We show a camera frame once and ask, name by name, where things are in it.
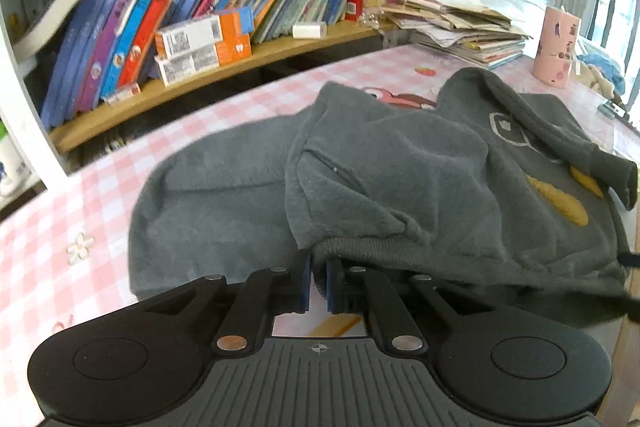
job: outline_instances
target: orange box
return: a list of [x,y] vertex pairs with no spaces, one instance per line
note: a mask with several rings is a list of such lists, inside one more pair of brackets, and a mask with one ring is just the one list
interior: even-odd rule
[[240,59],[251,57],[251,44],[249,35],[236,36],[235,38],[225,39],[216,43],[216,52],[218,53],[218,63],[220,66],[231,64]]

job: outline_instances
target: cartoon print on tablecloth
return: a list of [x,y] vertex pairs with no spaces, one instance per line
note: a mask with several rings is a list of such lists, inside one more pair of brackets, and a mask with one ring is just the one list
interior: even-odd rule
[[[509,115],[491,113],[489,114],[489,123],[494,133],[508,144],[516,147],[529,147],[529,149],[539,153],[552,163],[557,165],[562,163],[561,158],[558,158],[542,141],[538,140],[537,137],[531,139],[527,131]],[[600,186],[591,176],[582,173],[573,166],[570,166],[570,171],[572,177],[582,185],[582,187],[598,198],[604,198]],[[583,204],[580,203],[580,200],[554,187],[550,183],[533,178],[533,176],[526,173],[525,176],[529,184],[536,189],[543,198],[551,203],[559,213],[579,227],[585,227],[589,224],[589,214]]]
[[394,106],[399,106],[401,108],[427,109],[434,108],[436,105],[432,100],[425,99],[420,95],[414,95],[411,93],[400,93],[394,95],[384,88],[364,88],[364,92],[376,97],[381,102],[393,104]]

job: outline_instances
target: wooden shelf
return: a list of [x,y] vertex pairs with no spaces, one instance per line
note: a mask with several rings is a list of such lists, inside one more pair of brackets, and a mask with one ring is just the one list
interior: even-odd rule
[[[383,28],[388,29],[392,28],[392,26],[384,24]],[[139,94],[113,107],[102,104],[94,111],[80,115],[60,128],[55,128],[49,136],[59,152],[68,152],[80,144],[84,144],[94,136],[129,120],[129,118],[144,113],[167,100],[175,99],[184,93],[206,86],[206,84],[221,81],[247,70],[293,57],[294,55],[370,37],[376,35],[376,33],[376,30],[371,28],[345,21],[330,26],[327,36],[322,39],[302,40],[283,37],[252,46],[253,54],[251,57],[202,73],[174,84],[174,86],[165,87],[162,79],[148,81],[143,84]]]

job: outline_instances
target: gray hoodie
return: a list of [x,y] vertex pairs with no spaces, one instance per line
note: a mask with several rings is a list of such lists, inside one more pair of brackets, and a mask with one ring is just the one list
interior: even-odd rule
[[636,165],[601,151],[562,102],[465,68],[435,110],[327,83],[289,117],[206,136],[162,162],[134,208],[132,291],[230,282],[311,248],[478,287],[624,293]]

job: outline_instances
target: pink checkered tablecloth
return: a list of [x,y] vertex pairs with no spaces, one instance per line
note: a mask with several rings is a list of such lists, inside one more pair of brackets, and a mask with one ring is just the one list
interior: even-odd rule
[[[496,73],[521,92],[552,90],[594,141],[612,150],[614,128],[620,125],[596,111],[603,99],[577,83],[565,90],[549,88],[528,73],[531,64],[532,59],[522,57]],[[465,66],[456,58],[407,45],[309,70],[150,133],[17,211],[0,225],[0,426],[33,427],[42,419],[26,367],[44,339],[135,302],[127,274],[127,228],[143,182],[158,162],[206,134],[299,111],[329,80],[435,100],[445,80]],[[618,142],[632,150],[635,136],[620,133]],[[87,260],[70,266],[66,248],[79,230],[94,237],[95,244]],[[299,331],[287,321],[278,329]]]

